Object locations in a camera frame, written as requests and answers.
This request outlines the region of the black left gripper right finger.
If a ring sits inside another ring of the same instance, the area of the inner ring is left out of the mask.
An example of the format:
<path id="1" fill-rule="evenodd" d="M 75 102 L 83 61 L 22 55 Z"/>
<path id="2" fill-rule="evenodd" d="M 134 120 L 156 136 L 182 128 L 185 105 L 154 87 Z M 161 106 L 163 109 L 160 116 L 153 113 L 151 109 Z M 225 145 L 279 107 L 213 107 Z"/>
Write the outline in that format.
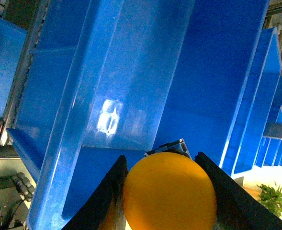
<path id="1" fill-rule="evenodd" d="M 209 176 L 217 199 L 214 230 L 282 230 L 282 220 L 261 205 L 203 152 L 195 162 Z"/>

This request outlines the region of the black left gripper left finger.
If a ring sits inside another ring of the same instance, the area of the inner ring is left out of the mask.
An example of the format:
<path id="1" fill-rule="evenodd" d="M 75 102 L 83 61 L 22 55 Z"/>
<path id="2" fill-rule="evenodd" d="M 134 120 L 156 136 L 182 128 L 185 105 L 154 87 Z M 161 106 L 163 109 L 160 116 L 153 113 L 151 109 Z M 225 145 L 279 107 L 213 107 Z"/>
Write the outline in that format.
<path id="1" fill-rule="evenodd" d="M 63 227 L 65 230 L 124 230 L 123 187 L 127 160 L 120 155 L 86 203 Z"/>

